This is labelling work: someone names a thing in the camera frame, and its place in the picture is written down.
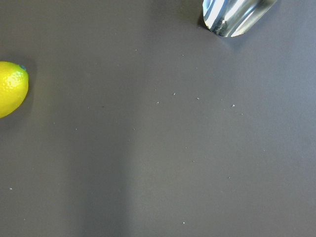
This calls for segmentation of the yellow lemon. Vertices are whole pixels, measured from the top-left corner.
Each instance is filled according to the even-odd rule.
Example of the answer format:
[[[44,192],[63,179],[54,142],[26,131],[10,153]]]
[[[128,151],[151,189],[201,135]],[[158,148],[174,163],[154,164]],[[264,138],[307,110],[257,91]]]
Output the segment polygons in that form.
[[[26,68],[12,62],[0,62],[0,117],[14,112],[24,101],[29,89]]]

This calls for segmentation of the metal scoop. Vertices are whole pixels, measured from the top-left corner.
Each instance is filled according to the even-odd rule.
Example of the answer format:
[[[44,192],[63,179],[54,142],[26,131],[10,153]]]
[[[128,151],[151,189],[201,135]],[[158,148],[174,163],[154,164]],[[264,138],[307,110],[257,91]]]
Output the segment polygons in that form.
[[[275,0],[204,0],[203,20],[212,33],[233,38],[246,33],[275,3]]]

